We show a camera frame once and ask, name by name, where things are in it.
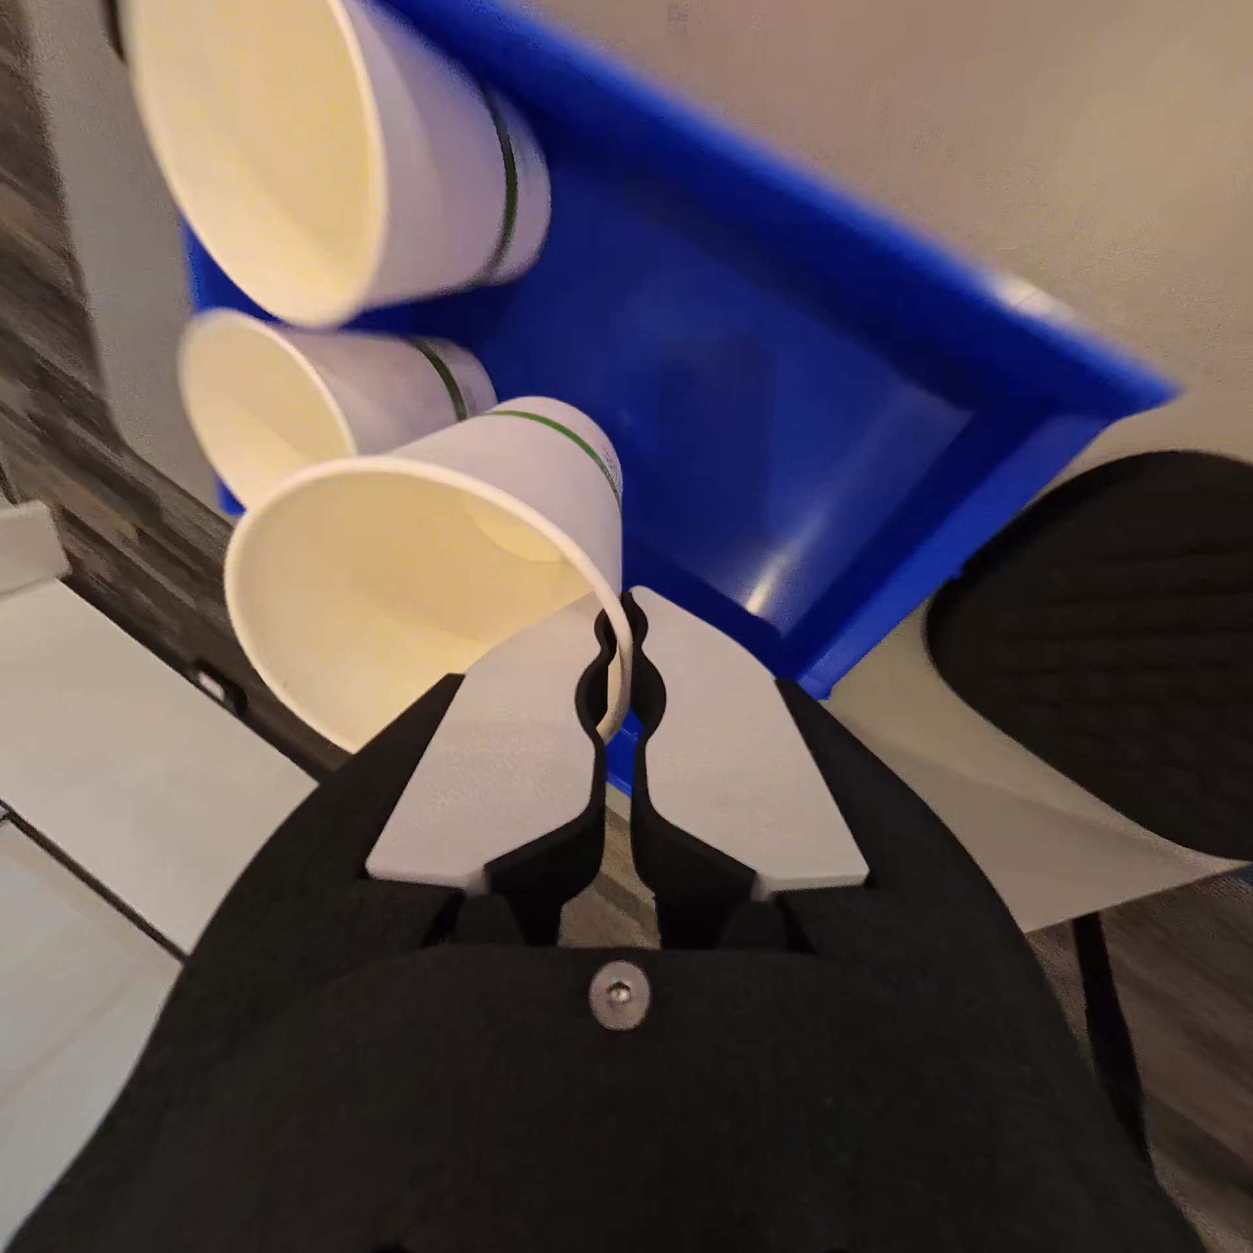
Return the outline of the black textured pad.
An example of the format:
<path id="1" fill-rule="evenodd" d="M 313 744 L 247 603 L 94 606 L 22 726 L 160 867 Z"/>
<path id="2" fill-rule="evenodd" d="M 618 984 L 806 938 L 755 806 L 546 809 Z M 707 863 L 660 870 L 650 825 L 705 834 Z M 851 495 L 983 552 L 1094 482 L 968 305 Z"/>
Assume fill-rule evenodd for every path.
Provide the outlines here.
<path id="1" fill-rule="evenodd" d="M 1041 495 L 932 597 L 971 710 L 1176 846 L 1251 854 L 1251 465 L 1145 452 Z"/>

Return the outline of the black table leg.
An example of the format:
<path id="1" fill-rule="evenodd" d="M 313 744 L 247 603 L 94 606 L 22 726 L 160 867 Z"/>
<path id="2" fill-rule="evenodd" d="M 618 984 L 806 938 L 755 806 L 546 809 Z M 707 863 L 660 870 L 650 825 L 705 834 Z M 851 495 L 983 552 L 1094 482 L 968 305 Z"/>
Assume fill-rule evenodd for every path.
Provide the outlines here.
<path id="1" fill-rule="evenodd" d="M 1115 1118 L 1149 1173 L 1155 1176 L 1143 1083 L 1134 1043 L 1121 1007 L 1101 915 L 1074 917 L 1070 921 L 1070 933 L 1095 1074 Z"/>

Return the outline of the blue plastic bin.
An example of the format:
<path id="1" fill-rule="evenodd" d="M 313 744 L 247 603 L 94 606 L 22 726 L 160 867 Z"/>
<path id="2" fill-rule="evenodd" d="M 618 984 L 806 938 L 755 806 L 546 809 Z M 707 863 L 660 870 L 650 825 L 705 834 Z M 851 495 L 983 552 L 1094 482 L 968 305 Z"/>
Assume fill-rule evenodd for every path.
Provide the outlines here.
<path id="1" fill-rule="evenodd" d="M 579 408 L 623 471 L 623 590 L 654 588 L 813 696 L 1097 435 L 1176 393 L 1013 276 L 520 10 L 381 4 L 535 135 L 535 264 L 309 329 L 249 300 L 186 223 L 205 311 L 450 339 L 498 404 Z"/>

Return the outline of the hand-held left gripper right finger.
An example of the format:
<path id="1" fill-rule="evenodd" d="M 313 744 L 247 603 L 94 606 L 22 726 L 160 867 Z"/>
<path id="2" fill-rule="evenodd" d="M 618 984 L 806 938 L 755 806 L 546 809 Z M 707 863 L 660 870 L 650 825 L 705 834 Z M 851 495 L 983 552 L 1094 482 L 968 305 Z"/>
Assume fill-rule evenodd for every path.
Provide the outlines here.
<path id="1" fill-rule="evenodd" d="M 788 893 L 861 888 L 869 864 L 771 671 L 648 587 L 633 630 L 630 846 L 663 948 L 719 945 Z"/>

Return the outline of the white paper cup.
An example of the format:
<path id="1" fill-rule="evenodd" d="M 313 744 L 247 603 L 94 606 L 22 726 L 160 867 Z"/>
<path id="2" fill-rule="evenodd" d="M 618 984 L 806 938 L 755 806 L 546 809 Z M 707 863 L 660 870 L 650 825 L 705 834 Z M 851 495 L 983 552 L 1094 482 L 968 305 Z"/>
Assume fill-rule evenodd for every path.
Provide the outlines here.
<path id="1" fill-rule="evenodd" d="M 632 681 L 618 453 L 523 396 L 394 452 L 291 476 L 246 510 L 225 603 L 247 662 L 325 741 L 358 752 L 447 674 L 585 596 L 617 639 L 603 741 Z"/>
<path id="2" fill-rule="evenodd" d="M 550 177 L 525 118 L 381 3 L 121 3 L 165 181 L 210 256 L 279 321 L 526 273 Z"/>
<path id="3" fill-rule="evenodd" d="M 496 390 L 444 338 L 306 330 L 214 308 L 183 329 L 186 416 L 243 509 L 330 461 L 379 456 L 483 414 Z"/>

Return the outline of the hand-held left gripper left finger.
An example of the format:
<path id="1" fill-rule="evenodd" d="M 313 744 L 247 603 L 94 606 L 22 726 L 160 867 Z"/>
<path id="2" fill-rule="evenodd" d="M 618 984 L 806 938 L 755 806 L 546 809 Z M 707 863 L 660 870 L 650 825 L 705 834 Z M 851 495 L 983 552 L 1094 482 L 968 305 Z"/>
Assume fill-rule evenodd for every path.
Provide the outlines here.
<path id="1" fill-rule="evenodd" d="M 555 945 L 602 866 L 599 731 L 617 641 L 577 599 L 498 644 L 454 696 L 367 855 L 373 879 L 504 900 L 526 942 Z"/>

